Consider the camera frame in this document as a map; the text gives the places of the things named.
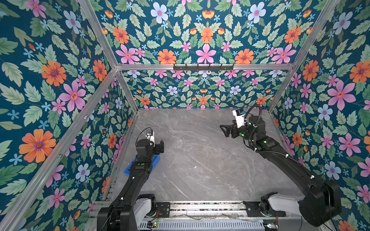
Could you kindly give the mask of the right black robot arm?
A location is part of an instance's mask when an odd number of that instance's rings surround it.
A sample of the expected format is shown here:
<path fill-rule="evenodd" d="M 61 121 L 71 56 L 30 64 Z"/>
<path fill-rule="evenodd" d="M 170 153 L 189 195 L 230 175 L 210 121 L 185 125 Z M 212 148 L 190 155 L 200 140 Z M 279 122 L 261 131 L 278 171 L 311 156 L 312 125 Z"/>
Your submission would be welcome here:
<path fill-rule="evenodd" d="M 303 197 L 271 192 L 261 197 L 261 214 L 272 216 L 278 211 L 297 214 L 314 227 L 319 227 L 342 213 L 341 190 L 334 180 L 324 180 L 301 165 L 274 138 L 267 136 L 266 123 L 262 119 L 262 107 L 233 111 L 232 125 L 221 125 L 226 137 L 241 137 L 246 147 L 277 166 L 301 190 Z"/>

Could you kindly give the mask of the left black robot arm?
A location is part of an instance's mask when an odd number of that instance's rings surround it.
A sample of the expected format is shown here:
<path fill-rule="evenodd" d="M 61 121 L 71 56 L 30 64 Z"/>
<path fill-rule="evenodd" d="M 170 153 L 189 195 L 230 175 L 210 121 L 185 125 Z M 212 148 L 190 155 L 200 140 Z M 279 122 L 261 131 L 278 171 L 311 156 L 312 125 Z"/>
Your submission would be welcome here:
<path fill-rule="evenodd" d="M 136 151 L 123 189 L 109 207 L 98 212 L 98 231 L 137 231 L 140 222 L 151 211 L 152 202 L 149 198 L 145 198 L 139 206 L 135 204 L 152 171 L 154 156 L 164 153 L 164 141 L 155 144 L 151 140 L 141 139 L 136 142 Z"/>

